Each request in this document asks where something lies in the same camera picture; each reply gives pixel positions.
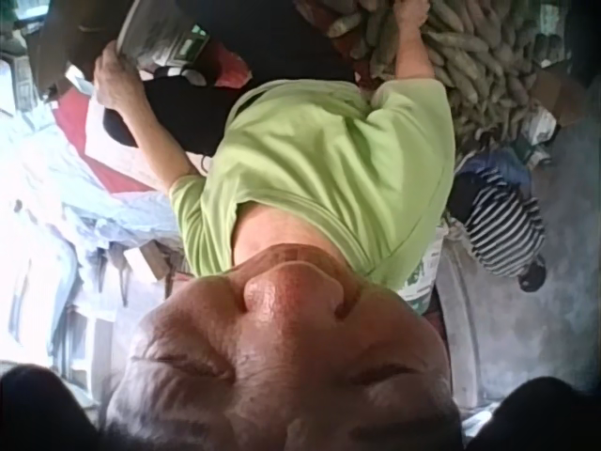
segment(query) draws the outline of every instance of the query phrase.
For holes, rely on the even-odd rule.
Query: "wrinkled skin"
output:
[[[142,321],[108,420],[207,449],[426,449],[454,412],[425,320],[325,252],[279,245]]]

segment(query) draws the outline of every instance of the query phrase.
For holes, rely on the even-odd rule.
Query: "pile of corn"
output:
[[[351,52],[369,58],[374,79],[394,75],[398,27],[391,0],[321,0],[343,16],[328,30],[338,38],[362,27]],[[431,0],[422,32],[437,78],[447,86],[457,145],[487,146],[516,139],[535,109],[530,91],[536,65],[559,59],[559,36],[538,34],[529,0]]]

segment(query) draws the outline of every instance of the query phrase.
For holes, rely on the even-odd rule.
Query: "finger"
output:
[[[109,42],[109,44],[102,52],[102,57],[104,58],[104,62],[106,63],[116,63],[118,62],[118,57],[116,54],[116,40]]]
[[[96,63],[94,64],[94,78],[98,78],[99,72],[102,70],[102,56],[96,58]]]

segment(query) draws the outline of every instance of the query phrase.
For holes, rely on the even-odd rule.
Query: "cardboard box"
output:
[[[565,62],[538,70],[532,97],[537,99],[559,125],[572,125],[585,116],[586,89],[570,78]]]
[[[123,253],[131,270],[138,280],[149,284],[164,279],[169,273],[169,265],[154,241],[142,247],[127,250]]]

